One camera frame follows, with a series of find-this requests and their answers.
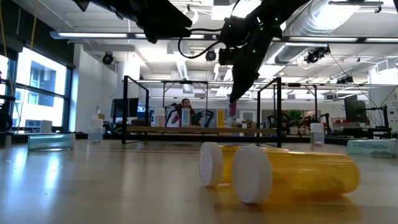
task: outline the ceiling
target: ceiling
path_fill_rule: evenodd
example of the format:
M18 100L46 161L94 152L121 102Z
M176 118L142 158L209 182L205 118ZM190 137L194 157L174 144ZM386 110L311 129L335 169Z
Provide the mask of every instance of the ceiling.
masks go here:
M27 11L33 13L34 0L14 0ZM251 4L258 0L241 1L238 7L244 4ZM222 27L222 20L212 20L211 10L213 0L202 1L202 6L192 6L198 9L198 21L193 28L201 27L208 29L218 29ZM185 9L183 4L176 4L182 11ZM330 35L356 35L356 36L394 36L398 30L398 15L394 8L393 0L385 0L382 11L374 13L376 7L361 7L344 24L335 29ZM55 30L74 31L74 32L142 32L134 22L120 20L113 13L108 12L94 4L90 4L86 12L81 12L72 0L39 0L38 18ZM141 66L141 73L145 78L156 79L159 74L170 74L177 69L175 57L167 55L167 43L169 40L160 40L158 43L151 44L146 40L87 40L91 47L109 45L133 45L136 53L140 55L145 65ZM203 49L211 44L209 41L187 40L190 47L199 46ZM104 52L95 53L100 57ZM296 58L290 66L285 67L283 72L283 82L327 82L330 77L341 73L341 69L348 70L353 74L354 81L367 82L368 69L375 66L376 62L382 61L385 57L398 57L398 45L369 45L369 44L331 44L332 55L320 60L315 65L307 65L303 62L305 54ZM115 52L118 60L127 60L132 52ZM209 71L213 72L217 64L206 62L205 57L199 57L185 62L188 71Z

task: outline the woman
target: woman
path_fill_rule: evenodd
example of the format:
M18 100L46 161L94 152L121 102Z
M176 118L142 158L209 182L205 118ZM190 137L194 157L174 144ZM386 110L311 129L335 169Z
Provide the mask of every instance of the woman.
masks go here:
M181 105L182 108L189 108L190 109L191 117L195 115L195 111L192 109L191 101L189 99L187 99L187 98L182 99L180 105ZM174 118L172 120L172 124L175 124L178 121L178 126L181 128L181 126L182 126L182 118L181 118L181 114L180 113L182 113L182 110L177 111L177 114L174 116Z

